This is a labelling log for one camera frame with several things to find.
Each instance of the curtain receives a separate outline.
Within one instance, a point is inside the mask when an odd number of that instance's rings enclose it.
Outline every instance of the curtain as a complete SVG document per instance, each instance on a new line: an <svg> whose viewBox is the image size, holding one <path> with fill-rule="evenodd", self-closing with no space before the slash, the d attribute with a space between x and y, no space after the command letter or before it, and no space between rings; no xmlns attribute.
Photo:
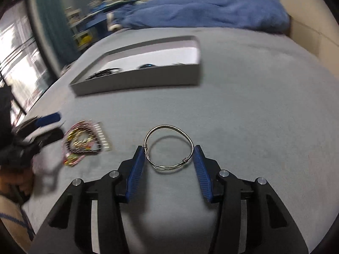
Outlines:
<svg viewBox="0 0 339 254"><path fill-rule="evenodd" d="M37 0L37 7L46 38L60 65L65 66L78 59L80 52L72 38L61 0Z"/></svg>

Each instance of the box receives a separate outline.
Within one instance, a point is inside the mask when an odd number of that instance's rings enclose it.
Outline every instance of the box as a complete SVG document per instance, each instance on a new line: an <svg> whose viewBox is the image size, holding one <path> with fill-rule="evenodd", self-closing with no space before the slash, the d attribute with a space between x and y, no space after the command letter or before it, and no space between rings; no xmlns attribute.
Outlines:
<svg viewBox="0 0 339 254"><path fill-rule="evenodd" d="M144 64L156 67L138 69ZM86 80L108 68L121 68L122 71ZM198 85L199 80L199 42L194 36L179 36L108 51L86 67L70 87L81 96L134 88Z"/></svg>

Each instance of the silver screw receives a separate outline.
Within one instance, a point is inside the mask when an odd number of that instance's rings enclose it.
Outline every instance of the silver screw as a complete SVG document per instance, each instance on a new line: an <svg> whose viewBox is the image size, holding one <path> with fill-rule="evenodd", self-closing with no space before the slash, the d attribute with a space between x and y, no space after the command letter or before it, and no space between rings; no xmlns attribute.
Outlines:
<svg viewBox="0 0 339 254"><path fill-rule="evenodd" d="M110 173L110 177L112 177L112 178L115 178L115 177L118 177L118 176L119 176L119 172L118 171L112 171Z"/></svg>
<svg viewBox="0 0 339 254"><path fill-rule="evenodd" d="M267 180L264 178L264 177L259 177L257 179L258 183L261 184L261 185L264 185L267 183Z"/></svg>
<svg viewBox="0 0 339 254"><path fill-rule="evenodd" d="M74 180L72 181L72 184L73 184L74 186L80 185L80 184L81 184L81 179L79 179L79 178L74 179Z"/></svg>
<svg viewBox="0 0 339 254"><path fill-rule="evenodd" d="M219 175L222 177L228 177L229 172L227 170L220 170Z"/></svg>

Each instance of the gray bed sheet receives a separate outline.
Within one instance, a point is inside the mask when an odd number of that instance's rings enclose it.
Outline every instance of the gray bed sheet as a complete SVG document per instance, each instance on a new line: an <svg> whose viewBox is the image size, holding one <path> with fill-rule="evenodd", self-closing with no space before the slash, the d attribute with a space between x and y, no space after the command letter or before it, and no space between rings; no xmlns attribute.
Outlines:
<svg viewBox="0 0 339 254"><path fill-rule="evenodd" d="M197 87L75 97L68 86L102 53L179 35L195 35L200 41L202 77ZM24 206L35 231L73 179L91 181L117 169L159 124L182 129L206 157L239 178L265 177L309 251L338 214L339 82L285 36L227 28L118 32L87 50L28 117L56 111L62 113L65 130L79 120L101 121L113 149L86 157L73 168L63 166L60 142L36 157L36 184ZM167 131L152 135L149 146L152 159L164 165L189 152L184 140ZM131 253L208 251L216 206L204 201L193 163L173 173L145 164L138 194L121 210Z"/></svg>

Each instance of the person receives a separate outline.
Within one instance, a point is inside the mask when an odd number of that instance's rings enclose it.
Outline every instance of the person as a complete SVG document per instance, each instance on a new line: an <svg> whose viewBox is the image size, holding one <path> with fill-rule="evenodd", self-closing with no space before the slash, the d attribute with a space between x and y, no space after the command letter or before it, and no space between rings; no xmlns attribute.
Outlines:
<svg viewBox="0 0 339 254"><path fill-rule="evenodd" d="M21 205L23 199L28 199L32 193L33 183L32 167L19 170L0 166L0 220L26 253L34 238L34 231Z"/></svg>

